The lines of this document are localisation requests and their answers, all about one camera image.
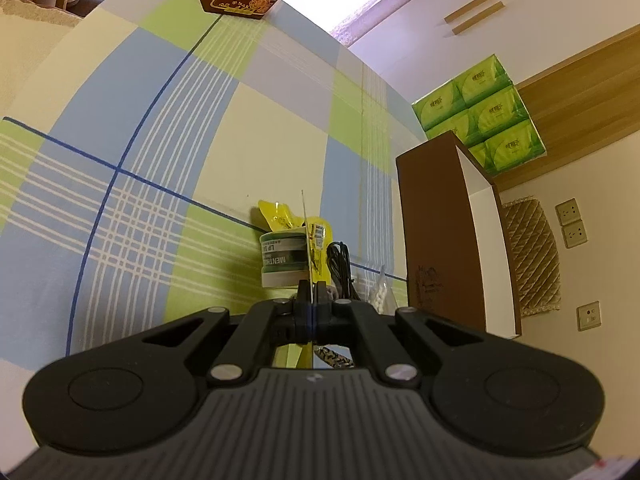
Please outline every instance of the green square pattern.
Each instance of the green square pattern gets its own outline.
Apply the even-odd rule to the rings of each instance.
[[[219,17],[203,12],[200,0],[166,0],[142,20],[140,27],[188,52]]]
[[[360,156],[383,171],[391,172],[388,112],[368,94],[362,94],[362,152]]]
[[[260,233],[190,205],[175,257],[164,322],[210,306],[242,314],[257,301],[290,296],[262,288]]]
[[[329,135],[352,152],[362,152],[362,88],[341,72],[334,77]]]
[[[167,0],[140,26],[188,52],[216,20],[193,55],[240,78],[269,27],[267,22],[204,12],[200,0]]]
[[[385,174],[391,172],[388,116],[360,86],[335,72],[328,133]]]
[[[43,137],[17,124],[0,121],[0,234],[43,142]]]
[[[406,282],[392,278],[391,290],[394,292],[398,306],[409,306],[409,295],[406,291]]]
[[[367,96],[386,110],[386,93],[389,84],[365,64],[362,67],[361,86]]]
[[[240,79],[268,27],[264,20],[222,16],[193,55]]]

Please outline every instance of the black circular pad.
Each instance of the black circular pad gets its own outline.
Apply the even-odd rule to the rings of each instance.
[[[560,394],[558,381],[535,368],[504,368],[491,374],[484,385],[493,400],[518,410],[546,408]]]
[[[478,446],[539,456],[588,443],[604,393],[575,362],[492,338],[451,351],[431,402],[455,433]]]
[[[34,436],[90,454],[166,436],[187,420],[197,397],[179,357],[172,348],[123,340],[50,364],[31,378],[22,398]]]
[[[132,403],[142,393],[142,379],[120,368],[91,370],[69,385],[69,396],[88,410],[117,410]]]

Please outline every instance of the electrical socket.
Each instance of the electrical socket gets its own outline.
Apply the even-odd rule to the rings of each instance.
[[[583,244],[587,241],[587,232],[584,230],[584,223],[578,220],[562,228],[562,238],[567,249]]]
[[[580,332],[590,328],[596,328],[602,324],[599,301],[579,306],[575,311],[578,315],[578,330]]]
[[[569,225],[572,222],[580,220],[580,210],[578,209],[578,203],[575,198],[562,202],[556,206],[556,212],[558,213],[558,220],[561,226]]]

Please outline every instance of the green tissue pack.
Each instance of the green tissue pack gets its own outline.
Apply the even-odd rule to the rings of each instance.
[[[484,168],[484,170],[489,174],[495,173],[494,164],[492,160],[489,158],[488,153],[486,152],[486,146],[484,142],[477,144],[476,146],[472,146],[469,148],[469,153],[475,157],[478,161],[478,164]]]
[[[431,130],[428,130],[426,135],[427,138],[431,140],[444,132],[448,132],[449,130],[453,131],[456,134],[456,137],[459,138],[467,147],[473,146],[474,144],[484,140],[478,133],[476,122],[471,113],[469,113],[469,110],[462,110],[453,117],[442,121]]]
[[[515,87],[496,92],[469,109],[472,120],[478,126],[481,139],[485,140],[529,118]]]
[[[495,54],[460,74],[454,82],[467,107],[512,84]]]
[[[545,145],[531,120],[522,121],[484,142],[486,156],[499,173],[545,153]]]
[[[465,108],[465,102],[453,81],[445,83],[437,90],[416,101],[412,107],[424,131],[449,119]]]

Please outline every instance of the yellow plastic bag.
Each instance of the yellow plastic bag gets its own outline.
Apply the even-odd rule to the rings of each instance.
[[[282,202],[258,200],[258,208],[273,232],[296,229],[305,223],[304,218],[294,215],[289,206]],[[319,216],[309,216],[306,223],[312,282],[329,284],[331,273],[326,261],[326,248],[334,241],[331,224]]]

